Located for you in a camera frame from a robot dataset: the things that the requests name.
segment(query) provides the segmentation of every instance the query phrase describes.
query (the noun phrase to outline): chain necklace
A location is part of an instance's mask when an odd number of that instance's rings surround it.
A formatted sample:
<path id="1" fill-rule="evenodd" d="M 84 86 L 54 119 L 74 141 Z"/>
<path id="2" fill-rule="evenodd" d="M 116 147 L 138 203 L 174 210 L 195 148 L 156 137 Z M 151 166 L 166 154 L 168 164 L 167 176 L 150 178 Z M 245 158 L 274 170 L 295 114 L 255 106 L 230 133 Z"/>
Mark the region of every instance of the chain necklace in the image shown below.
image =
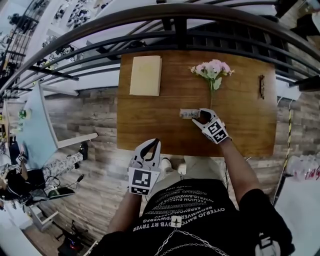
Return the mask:
<path id="1" fill-rule="evenodd" d="M 202 246 L 202 247 L 208 247 L 212 250 L 214 250 L 216 253 L 222 255 L 222 256 L 229 256 L 228 254 L 226 254 L 224 251 L 220 250 L 219 248 L 217 247 L 214 247 L 212 246 L 211 244 L 209 244 L 206 240 L 203 240 L 201 239 L 200 237 L 194 235 L 194 234 L 190 234 L 189 232 L 186 232 L 186 231 L 181 231 L 181 230 L 178 230 L 176 227 L 174 228 L 174 230 L 169 234 L 169 236 L 167 237 L 166 240 L 164 240 L 163 244 L 159 247 L 158 251 L 156 252 L 156 254 L 154 256 L 158 256 L 158 254 L 161 252 L 161 250 L 164 248 L 164 246 L 168 243 L 169 239 L 174 235 L 174 233 L 177 232 L 177 233 L 182 233 L 186 236 L 191 236 L 192 238 L 194 239 L 197 239 L 199 241 L 201 241 L 202 243 L 186 243 L 186 244 L 182 244 L 182 245 L 179 245 L 179 246 L 176 246 L 174 248 L 171 248 L 169 250 L 167 250 L 166 252 L 164 252 L 163 254 L 161 254 L 160 256 L 164 256 L 170 252 L 172 252 L 173 250 L 176 250 L 176 249 L 179 249 L 179 248 L 182 248 L 182 247 L 187 247 L 187 246 Z"/>

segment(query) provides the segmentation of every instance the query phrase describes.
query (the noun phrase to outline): metal railing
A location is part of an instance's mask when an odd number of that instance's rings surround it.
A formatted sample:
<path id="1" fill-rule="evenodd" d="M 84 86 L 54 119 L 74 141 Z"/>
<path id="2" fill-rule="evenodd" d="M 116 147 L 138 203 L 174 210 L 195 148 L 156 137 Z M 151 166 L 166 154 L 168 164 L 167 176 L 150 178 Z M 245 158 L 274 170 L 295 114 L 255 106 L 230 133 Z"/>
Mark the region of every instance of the metal railing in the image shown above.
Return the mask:
<path id="1" fill-rule="evenodd" d="M 19 16 L 19 21 L 7 40 L 6 49 L 1 53 L 0 86 L 3 86 L 22 65 L 46 2 L 48 0 L 32 0 L 25 12 Z"/>
<path id="2" fill-rule="evenodd" d="M 198 28 L 188 29 L 188 19 L 212 22 L 206 25 L 207 29 L 205 30 Z M 148 23 L 158 20 L 162 23 L 168 20 L 172 21 L 173 26 L 168 30 L 148 30 L 93 43 L 62 55 L 41 67 L 34 66 L 38 61 L 46 58 L 57 49 L 94 33 L 116 27 L 121 29 L 122 25 L 139 22 Z M 145 39 L 154 39 L 154 42 L 135 48 L 126 46 L 117 49 L 108 48 Z M 288 46 L 294 46 L 304 55 L 307 54 L 309 58 L 314 60 L 315 64 L 311 64 L 301 55 L 291 52 Z M 101 48 L 104 49 L 102 53 L 100 51 L 99 54 L 69 62 L 68 64 L 62 63 L 63 60 L 82 53 L 88 53 L 91 50 L 98 51 Z M 82 76 L 118 70 L 119 67 L 108 68 L 108 66 L 120 64 L 122 54 L 154 50 L 214 51 L 258 59 L 274 64 L 276 73 L 281 75 L 282 79 L 291 83 L 320 75 L 320 70 L 318 69 L 320 52 L 318 49 L 278 23 L 225 6 L 171 3 L 143 6 L 112 13 L 58 37 L 21 66 L 0 89 L 0 94 L 3 98 L 19 97 L 26 93 L 23 91 L 28 91 L 32 87 L 34 81 L 40 79 L 42 79 L 41 83 L 49 85 L 63 80 L 78 80 Z M 54 70 L 47 69 L 53 64 L 58 64 L 58 66 Z M 86 65 L 72 69 L 74 66 L 82 64 Z M 86 72 L 100 67 L 107 68 Z M 20 79 L 18 83 L 15 83 L 20 75 L 28 70 L 33 72 Z"/>
<path id="3" fill-rule="evenodd" d="M 200 0 L 187 0 L 185 3 L 197 3 Z M 217 4 L 225 4 L 228 3 L 232 0 L 214 0 L 214 1 L 209 1 L 204 3 L 205 5 L 217 5 Z M 166 3 L 167 0 L 162 0 L 159 1 L 159 4 Z M 229 8 L 235 8 L 235 7 L 241 7 L 241 6 L 255 6 L 255 5 L 277 5 L 278 0 L 275 1 L 248 1 L 248 2 L 241 2 L 241 3 L 233 3 L 233 4 L 226 4 L 224 7 L 229 7 Z M 149 31 L 162 31 L 162 30 L 170 30 L 171 27 L 174 25 L 174 22 L 166 19 L 166 20 L 161 20 L 156 23 L 150 24 L 152 21 L 146 21 L 143 24 L 139 25 L 132 31 L 130 31 L 127 36 L 135 34 L 137 32 L 139 33 L 146 33 Z M 124 43 L 119 43 L 119 44 L 114 44 L 112 45 L 109 50 L 119 50 L 121 48 L 127 47 L 131 42 L 124 42 Z"/>

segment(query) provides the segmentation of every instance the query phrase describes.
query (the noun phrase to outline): green leaf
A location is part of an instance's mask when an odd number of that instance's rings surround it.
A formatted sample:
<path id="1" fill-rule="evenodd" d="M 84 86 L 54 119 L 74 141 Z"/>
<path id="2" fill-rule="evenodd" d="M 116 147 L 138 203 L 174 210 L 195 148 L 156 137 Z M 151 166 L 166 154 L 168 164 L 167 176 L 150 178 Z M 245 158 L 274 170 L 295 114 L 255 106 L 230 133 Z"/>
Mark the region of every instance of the green leaf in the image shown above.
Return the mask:
<path id="1" fill-rule="evenodd" d="M 213 89 L 218 90 L 221 86 L 222 77 L 219 77 L 217 80 L 213 83 Z"/>

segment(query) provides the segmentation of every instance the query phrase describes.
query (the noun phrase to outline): flower stem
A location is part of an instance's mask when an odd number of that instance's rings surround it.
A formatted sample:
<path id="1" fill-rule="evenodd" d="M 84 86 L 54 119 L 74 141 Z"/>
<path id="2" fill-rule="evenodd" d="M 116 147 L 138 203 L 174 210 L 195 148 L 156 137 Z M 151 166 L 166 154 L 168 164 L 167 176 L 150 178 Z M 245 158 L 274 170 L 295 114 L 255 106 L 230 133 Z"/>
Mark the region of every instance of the flower stem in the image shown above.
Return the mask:
<path id="1" fill-rule="evenodd" d="M 210 95 L 210 109 L 213 109 L 213 102 L 214 102 L 214 92 L 215 90 L 211 91 L 211 95 Z"/>
<path id="2" fill-rule="evenodd" d="M 209 80 L 210 91 L 214 90 L 214 81 L 212 79 Z"/>

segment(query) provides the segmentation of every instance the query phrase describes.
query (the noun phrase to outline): table top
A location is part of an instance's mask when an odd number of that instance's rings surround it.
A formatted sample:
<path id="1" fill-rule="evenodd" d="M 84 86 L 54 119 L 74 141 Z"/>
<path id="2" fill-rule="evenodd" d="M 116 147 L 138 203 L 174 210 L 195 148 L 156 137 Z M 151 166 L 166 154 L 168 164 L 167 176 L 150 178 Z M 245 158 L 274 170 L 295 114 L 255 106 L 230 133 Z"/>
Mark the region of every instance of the table top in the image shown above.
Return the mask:
<path id="1" fill-rule="evenodd" d="M 129 95 L 133 58 L 160 55 L 162 72 L 159 96 Z M 246 157 L 272 156 L 277 123 L 276 74 L 272 64 L 218 52 L 147 51 L 121 57 L 117 105 L 117 147 L 134 150 L 142 142 L 158 138 L 161 153 L 185 156 L 221 156 L 180 109 L 211 106 L 211 92 L 204 78 L 190 67 L 218 59 L 235 72 L 222 78 L 214 92 L 212 109 L 225 123 L 236 147 Z M 259 76 L 264 75 L 264 99 Z"/>
<path id="2" fill-rule="evenodd" d="M 28 152 L 28 166 L 41 169 L 50 157 L 57 151 L 57 138 L 53 130 L 45 106 L 45 97 L 39 84 L 29 93 L 24 106 L 30 110 L 29 119 L 23 120 L 23 131 L 16 135 L 18 145 L 25 144 Z"/>

